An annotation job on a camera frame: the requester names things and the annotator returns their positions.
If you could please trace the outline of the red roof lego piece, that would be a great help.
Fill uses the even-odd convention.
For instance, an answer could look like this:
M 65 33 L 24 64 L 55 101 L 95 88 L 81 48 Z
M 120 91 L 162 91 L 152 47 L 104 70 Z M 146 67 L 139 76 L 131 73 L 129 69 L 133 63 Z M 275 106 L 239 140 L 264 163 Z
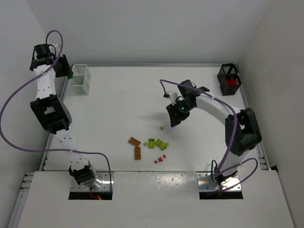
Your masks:
M 226 80 L 226 83 L 229 86 L 237 86 L 238 85 L 238 81 L 236 79 L 228 79 L 228 80 Z

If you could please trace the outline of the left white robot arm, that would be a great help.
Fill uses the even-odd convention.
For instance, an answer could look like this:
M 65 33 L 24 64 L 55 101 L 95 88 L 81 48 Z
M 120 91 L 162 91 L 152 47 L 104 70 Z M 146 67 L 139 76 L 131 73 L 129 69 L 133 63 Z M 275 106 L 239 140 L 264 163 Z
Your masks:
M 30 107 L 44 130 L 51 133 L 61 144 L 69 159 L 69 174 L 78 185 L 93 189 L 96 180 L 90 161 L 76 152 L 76 140 L 72 136 L 72 117 L 67 107 L 56 94 L 55 78 L 73 76 L 65 55 L 50 50 L 49 44 L 34 46 L 30 70 L 37 76 L 37 95 Z

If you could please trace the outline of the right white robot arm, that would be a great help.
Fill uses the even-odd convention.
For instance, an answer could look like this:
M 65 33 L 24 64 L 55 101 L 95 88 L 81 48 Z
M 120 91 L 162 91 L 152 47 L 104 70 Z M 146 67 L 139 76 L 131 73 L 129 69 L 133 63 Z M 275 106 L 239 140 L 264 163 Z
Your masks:
M 251 108 L 233 107 L 215 97 L 206 87 L 196 87 L 190 80 L 177 87 L 178 93 L 165 90 L 163 95 L 171 101 L 166 107 L 171 127 L 186 120 L 194 108 L 207 112 L 225 127 L 227 149 L 211 172 L 211 179 L 221 184 L 237 172 L 245 162 L 244 157 L 262 141 L 255 112 Z

